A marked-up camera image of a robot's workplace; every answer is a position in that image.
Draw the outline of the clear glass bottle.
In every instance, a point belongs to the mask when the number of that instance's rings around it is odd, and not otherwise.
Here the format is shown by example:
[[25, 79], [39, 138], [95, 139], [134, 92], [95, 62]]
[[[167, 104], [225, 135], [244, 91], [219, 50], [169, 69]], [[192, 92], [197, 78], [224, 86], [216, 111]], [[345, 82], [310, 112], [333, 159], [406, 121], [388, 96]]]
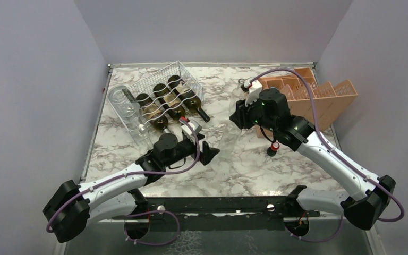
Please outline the clear glass bottle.
[[235, 149], [236, 143], [240, 138], [242, 130], [239, 129], [236, 124], [231, 121], [228, 121], [225, 125], [225, 130], [220, 139], [218, 149], [219, 158], [226, 159], [232, 154]]
[[232, 115], [236, 109], [236, 103], [239, 100], [245, 99], [245, 92], [242, 90], [242, 86], [245, 84], [245, 79], [240, 78], [237, 81], [236, 87], [231, 92], [231, 98], [229, 103], [228, 115]]

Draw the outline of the clear glass bottle back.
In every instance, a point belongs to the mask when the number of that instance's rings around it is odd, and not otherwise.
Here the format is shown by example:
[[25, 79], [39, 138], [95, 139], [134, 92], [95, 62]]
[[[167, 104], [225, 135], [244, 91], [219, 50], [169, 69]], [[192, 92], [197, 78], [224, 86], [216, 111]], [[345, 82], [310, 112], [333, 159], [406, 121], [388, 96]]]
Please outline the clear glass bottle back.
[[240, 78], [237, 81], [236, 87], [231, 92], [231, 98], [229, 103], [228, 115], [232, 115], [236, 109], [236, 103], [239, 100], [245, 99], [245, 92], [242, 90], [242, 86], [245, 84], [245, 79]]

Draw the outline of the green bottle black neck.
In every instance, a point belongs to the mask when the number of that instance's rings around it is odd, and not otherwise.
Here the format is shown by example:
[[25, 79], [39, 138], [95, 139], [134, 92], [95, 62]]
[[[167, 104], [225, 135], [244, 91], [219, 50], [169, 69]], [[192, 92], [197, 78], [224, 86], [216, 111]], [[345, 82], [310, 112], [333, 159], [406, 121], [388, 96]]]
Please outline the green bottle black neck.
[[147, 93], [140, 93], [136, 96], [136, 100], [142, 108], [143, 116], [156, 130], [162, 133], [171, 133], [168, 128], [167, 117]]

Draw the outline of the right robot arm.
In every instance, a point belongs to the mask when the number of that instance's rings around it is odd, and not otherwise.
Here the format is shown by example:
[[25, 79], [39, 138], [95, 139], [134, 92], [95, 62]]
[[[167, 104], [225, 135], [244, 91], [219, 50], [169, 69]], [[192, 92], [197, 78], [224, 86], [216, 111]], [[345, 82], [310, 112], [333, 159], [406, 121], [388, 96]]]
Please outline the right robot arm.
[[396, 181], [379, 177], [334, 147], [302, 116], [291, 114], [286, 96], [278, 89], [266, 89], [255, 101], [235, 103], [229, 119], [239, 129], [255, 125], [269, 129], [275, 141], [307, 157], [333, 177], [343, 192], [299, 188], [285, 202], [286, 211], [298, 216], [305, 210], [318, 210], [344, 216], [352, 225], [370, 230], [390, 203]]

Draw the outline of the green wine bottle front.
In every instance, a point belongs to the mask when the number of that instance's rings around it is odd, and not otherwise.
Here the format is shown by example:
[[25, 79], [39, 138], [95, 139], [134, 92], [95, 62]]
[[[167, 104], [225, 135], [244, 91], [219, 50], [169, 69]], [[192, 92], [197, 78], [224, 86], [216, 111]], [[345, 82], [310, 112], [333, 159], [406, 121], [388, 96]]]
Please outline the green wine bottle front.
[[202, 109], [202, 101], [192, 88], [179, 76], [173, 75], [168, 79], [167, 84], [172, 92], [184, 103], [187, 109], [197, 112], [205, 122], [210, 121], [210, 117]]

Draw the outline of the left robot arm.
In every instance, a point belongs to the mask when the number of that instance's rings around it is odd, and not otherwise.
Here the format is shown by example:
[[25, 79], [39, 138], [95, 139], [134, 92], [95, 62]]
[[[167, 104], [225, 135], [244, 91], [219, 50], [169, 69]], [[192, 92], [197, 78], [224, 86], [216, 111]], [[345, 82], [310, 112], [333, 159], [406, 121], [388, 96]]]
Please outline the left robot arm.
[[167, 174], [167, 167], [188, 156], [207, 165], [219, 152], [201, 134], [190, 138], [184, 135], [182, 141], [171, 133], [162, 134], [152, 149], [113, 175], [82, 184], [63, 182], [42, 210], [48, 221], [46, 231], [60, 243], [70, 241], [92, 222], [105, 202], [156, 182]]

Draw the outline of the green bottle silver neck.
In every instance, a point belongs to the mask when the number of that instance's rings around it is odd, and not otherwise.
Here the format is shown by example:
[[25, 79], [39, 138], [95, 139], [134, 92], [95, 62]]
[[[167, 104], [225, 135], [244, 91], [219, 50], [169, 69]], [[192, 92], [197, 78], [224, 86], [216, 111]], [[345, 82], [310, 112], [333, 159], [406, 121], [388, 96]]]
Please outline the green bottle silver neck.
[[156, 100], [161, 103], [165, 112], [174, 120], [185, 117], [186, 112], [176, 96], [163, 83], [159, 83], [153, 88]]

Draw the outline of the clear bottle silver cap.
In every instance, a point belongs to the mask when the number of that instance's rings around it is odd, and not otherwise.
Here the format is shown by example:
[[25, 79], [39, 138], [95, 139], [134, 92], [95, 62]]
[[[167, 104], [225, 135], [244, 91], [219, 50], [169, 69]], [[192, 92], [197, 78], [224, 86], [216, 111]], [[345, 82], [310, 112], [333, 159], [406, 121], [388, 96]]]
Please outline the clear bottle silver cap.
[[139, 146], [151, 147], [152, 142], [146, 121], [142, 118], [141, 106], [128, 87], [114, 86], [108, 92], [107, 98], [134, 142]]

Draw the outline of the white wire wine rack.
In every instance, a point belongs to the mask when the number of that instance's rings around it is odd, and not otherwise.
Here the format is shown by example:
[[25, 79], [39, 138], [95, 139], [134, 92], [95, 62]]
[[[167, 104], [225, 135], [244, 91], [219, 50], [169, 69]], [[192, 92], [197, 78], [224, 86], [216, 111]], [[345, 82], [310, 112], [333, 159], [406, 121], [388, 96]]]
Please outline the white wire wine rack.
[[179, 61], [132, 85], [114, 86], [107, 99], [136, 145], [151, 144], [153, 131], [168, 133], [170, 121], [192, 112], [210, 121], [202, 85]]

